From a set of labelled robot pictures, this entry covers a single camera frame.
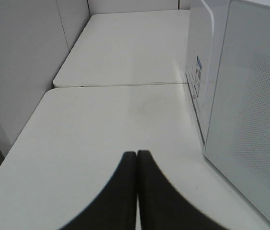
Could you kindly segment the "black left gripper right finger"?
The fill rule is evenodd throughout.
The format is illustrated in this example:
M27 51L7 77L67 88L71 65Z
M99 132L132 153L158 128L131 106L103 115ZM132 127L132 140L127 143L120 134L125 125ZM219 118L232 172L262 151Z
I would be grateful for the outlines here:
M139 213L143 230L222 230L188 202L162 173L148 150L137 152Z

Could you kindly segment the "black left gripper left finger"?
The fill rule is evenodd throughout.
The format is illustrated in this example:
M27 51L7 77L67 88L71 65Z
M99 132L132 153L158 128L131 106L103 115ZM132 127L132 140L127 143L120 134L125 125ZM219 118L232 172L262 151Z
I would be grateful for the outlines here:
M125 152L96 198L64 230L134 230L136 225L136 153Z

